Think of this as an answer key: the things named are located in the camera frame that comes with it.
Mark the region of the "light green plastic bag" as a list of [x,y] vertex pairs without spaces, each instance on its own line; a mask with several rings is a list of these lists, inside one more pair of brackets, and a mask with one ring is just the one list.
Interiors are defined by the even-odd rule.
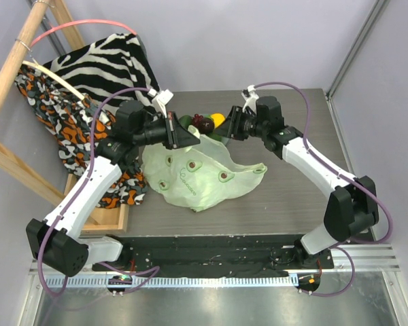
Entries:
[[236,164],[222,142],[200,134],[194,126],[188,130],[199,137],[198,145],[173,150],[148,145],[142,153],[143,175],[167,203],[201,212],[242,197],[261,183],[267,172],[263,163]]

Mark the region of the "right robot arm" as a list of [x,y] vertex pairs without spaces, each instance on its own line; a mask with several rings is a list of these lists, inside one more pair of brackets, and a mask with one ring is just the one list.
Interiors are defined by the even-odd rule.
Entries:
[[232,107],[215,132],[238,141],[259,138],[268,151],[297,168],[325,195],[328,202],[323,222],[296,244],[301,254],[316,255],[379,221],[378,205],[372,198],[373,180],[355,177],[326,156],[314,153],[303,134],[285,123],[281,105],[274,96],[256,99],[253,109]]

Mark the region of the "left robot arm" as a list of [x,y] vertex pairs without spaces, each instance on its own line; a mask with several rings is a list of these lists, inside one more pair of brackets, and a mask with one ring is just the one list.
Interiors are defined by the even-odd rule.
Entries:
[[139,101],[122,102],[109,136],[99,142],[72,190],[43,221],[32,219],[27,225],[31,252],[39,266],[73,277],[88,264],[126,261],[119,238],[81,238],[80,234],[96,205],[133,163],[139,148],[159,143],[166,149],[181,149],[198,145],[200,140],[172,111],[152,114]]

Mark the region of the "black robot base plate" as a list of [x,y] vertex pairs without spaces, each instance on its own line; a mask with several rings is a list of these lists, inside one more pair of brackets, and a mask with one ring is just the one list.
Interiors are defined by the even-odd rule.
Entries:
[[120,237],[112,266],[143,272],[154,266],[163,278],[264,278],[289,270],[331,270],[330,250],[302,253],[298,234]]

